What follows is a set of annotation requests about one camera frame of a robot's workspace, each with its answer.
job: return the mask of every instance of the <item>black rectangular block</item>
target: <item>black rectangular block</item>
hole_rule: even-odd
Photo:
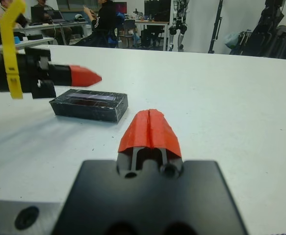
[[[59,116],[119,122],[128,108],[128,96],[70,89],[49,103]]]

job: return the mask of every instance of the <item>humanoid robot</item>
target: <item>humanoid robot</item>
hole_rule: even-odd
[[[174,0],[174,11],[173,11],[173,25],[170,27],[170,45],[169,45],[169,51],[173,50],[173,39],[176,35],[176,30],[180,30],[180,34],[178,36],[178,51],[184,51],[184,45],[182,44],[184,34],[187,30],[187,24],[186,24],[186,11],[188,7],[188,3],[190,0]]]

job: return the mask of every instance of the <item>yellow strap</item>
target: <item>yellow strap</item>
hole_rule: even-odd
[[[0,20],[2,52],[8,87],[13,99],[23,98],[13,29],[19,14],[25,12],[25,7],[23,0],[14,0]]]

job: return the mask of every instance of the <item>metal plate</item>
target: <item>metal plate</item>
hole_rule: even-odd
[[[0,201],[0,235],[49,235],[58,219],[62,205],[62,203]],[[37,220],[31,227],[17,230],[15,220],[18,214],[32,206],[39,209]]]

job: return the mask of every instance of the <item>white table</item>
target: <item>white table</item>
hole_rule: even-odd
[[[168,39],[168,29],[169,22],[156,22],[156,21],[135,21],[135,24],[142,25],[154,25],[154,26],[164,26],[164,38],[163,38],[163,51],[166,51],[166,44]]]
[[[15,44],[17,50],[22,50],[26,47],[35,47],[43,44],[47,44],[52,42],[53,38],[43,38],[38,40],[29,40],[29,41],[22,41],[19,44]]]
[[[83,29],[84,36],[87,37],[88,36],[88,30],[87,30],[86,25],[87,25],[87,22],[71,22],[71,23],[55,23],[55,24],[46,24],[45,23],[45,24],[41,24],[41,25],[26,26],[25,28],[16,28],[16,29],[14,29],[14,32],[21,32],[21,33],[24,33],[25,35],[27,35],[28,32],[30,32],[30,31],[60,28],[61,36],[63,38],[64,44],[66,44],[64,27],[81,26]]]
[[[0,199],[65,201],[81,162],[116,159],[134,115],[156,108],[184,160],[218,161],[251,235],[286,232],[286,60],[40,47],[55,63],[101,74],[88,89],[127,93],[129,109],[110,124],[56,117],[49,99],[0,94]]]

